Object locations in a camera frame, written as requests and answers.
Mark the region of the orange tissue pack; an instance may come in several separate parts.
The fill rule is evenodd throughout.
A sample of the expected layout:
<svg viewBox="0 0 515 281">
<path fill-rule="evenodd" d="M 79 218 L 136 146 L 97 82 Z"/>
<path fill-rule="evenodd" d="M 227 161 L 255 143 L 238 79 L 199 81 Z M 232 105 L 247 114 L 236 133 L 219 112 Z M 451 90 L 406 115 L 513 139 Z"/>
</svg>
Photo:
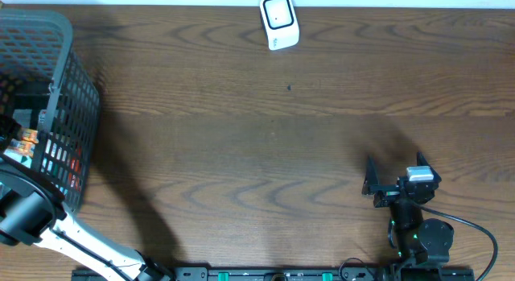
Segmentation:
<svg viewBox="0 0 515 281">
<path fill-rule="evenodd" d="M 39 142 L 38 139 L 38 131 L 32 130 L 30 128 L 21 128 L 21 139 L 25 142 L 30 142 L 37 144 Z"/>
<path fill-rule="evenodd" d="M 32 158 L 35 152 L 35 144 L 24 140 L 12 139 L 7 149 L 19 155 Z"/>
</svg>

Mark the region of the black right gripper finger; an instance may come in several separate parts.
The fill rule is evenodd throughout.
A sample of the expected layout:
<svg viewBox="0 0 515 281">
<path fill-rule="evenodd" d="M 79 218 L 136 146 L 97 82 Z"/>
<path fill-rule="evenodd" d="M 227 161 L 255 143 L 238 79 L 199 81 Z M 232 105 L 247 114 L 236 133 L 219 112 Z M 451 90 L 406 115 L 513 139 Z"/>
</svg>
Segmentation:
<svg viewBox="0 0 515 281">
<path fill-rule="evenodd" d="M 430 164 L 427 162 L 426 158 L 424 157 L 424 155 L 421 151 L 418 151 L 416 153 L 416 162 L 419 167 L 421 167 L 421 166 L 429 167 L 430 166 Z"/>
<path fill-rule="evenodd" d="M 363 187 L 361 190 L 362 195 L 373 195 L 379 188 L 379 177 L 377 168 L 372 157 L 367 158 L 366 171 Z"/>
</svg>

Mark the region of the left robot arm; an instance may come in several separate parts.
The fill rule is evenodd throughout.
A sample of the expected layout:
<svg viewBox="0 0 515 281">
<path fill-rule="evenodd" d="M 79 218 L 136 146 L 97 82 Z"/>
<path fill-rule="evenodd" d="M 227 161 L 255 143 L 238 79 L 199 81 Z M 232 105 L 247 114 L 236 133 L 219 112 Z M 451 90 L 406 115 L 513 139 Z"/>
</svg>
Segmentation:
<svg viewBox="0 0 515 281">
<path fill-rule="evenodd" d="M 175 274 L 152 259 L 101 235 L 76 218 L 52 182 L 5 156 L 22 127 L 1 116 L 1 243 L 54 250 L 106 280 L 173 280 Z"/>
</svg>

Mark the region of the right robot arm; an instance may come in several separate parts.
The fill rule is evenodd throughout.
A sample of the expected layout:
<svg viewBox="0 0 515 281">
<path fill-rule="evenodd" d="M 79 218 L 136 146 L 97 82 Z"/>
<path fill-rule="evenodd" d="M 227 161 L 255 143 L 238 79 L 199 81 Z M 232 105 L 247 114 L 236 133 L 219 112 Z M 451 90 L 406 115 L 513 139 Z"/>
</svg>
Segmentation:
<svg viewBox="0 0 515 281">
<path fill-rule="evenodd" d="M 454 229 L 422 215 L 422 206 L 435 197 L 441 181 L 420 152 L 417 164 L 408 167 L 395 184 L 382 184 L 373 158 L 367 159 L 362 193 L 373 196 L 376 208 L 389 209 L 389 244 L 399 254 L 397 261 L 377 269 L 375 280 L 443 279 L 441 268 L 450 259 Z"/>
</svg>

